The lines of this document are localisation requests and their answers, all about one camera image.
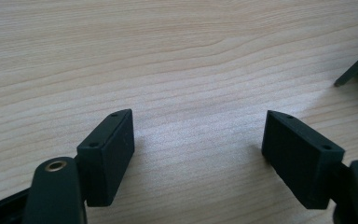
black clamp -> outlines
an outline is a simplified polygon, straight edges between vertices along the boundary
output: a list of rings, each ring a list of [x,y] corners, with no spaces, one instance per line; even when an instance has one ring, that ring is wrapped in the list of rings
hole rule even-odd
[[[358,223],[358,161],[342,163],[345,150],[293,116],[267,113],[262,153],[308,209],[337,204],[334,222]]]
[[[0,201],[0,223],[87,223],[84,202],[112,203],[133,152],[132,111],[109,115],[77,147],[74,159],[43,162],[29,189]]]

round hole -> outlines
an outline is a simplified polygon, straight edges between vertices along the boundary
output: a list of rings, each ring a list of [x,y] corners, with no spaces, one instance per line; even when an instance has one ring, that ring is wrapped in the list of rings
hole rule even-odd
[[[324,149],[327,149],[327,150],[332,149],[332,147],[330,147],[330,146],[328,146],[328,145],[323,145],[322,147],[323,147]]]
[[[97,147],[99,144],[98,143],[90,143],[89,147]]]
[[[46,166],[45,170],[48,172],[56,172],[61,170],[64,166],[66,166],[66,161],[53,161]]]

metal grommet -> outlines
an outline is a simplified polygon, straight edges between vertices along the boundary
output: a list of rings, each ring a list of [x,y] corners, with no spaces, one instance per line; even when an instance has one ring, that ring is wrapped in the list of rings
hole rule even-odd
[[[45,167],[45,170],[47,172],[56,172],[61,170],[65,166],[66,166],[66,161],[52,161]]]

wooden table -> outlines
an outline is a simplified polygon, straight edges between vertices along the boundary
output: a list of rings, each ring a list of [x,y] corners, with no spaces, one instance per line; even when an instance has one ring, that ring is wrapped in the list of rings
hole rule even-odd
[[[332,223],[260,153],[268,109],[358,160],[358,1],[0,1],[0,199],[109,113],[135,154],[89,223]]]

light wood surface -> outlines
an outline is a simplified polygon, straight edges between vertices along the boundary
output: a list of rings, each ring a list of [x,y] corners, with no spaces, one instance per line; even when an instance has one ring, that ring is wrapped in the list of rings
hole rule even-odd
[[[268,109],[358,159],[358,1],[0,1],[0,199],[109,113],[135,154],[89,223],[332,223],[261,153]]]

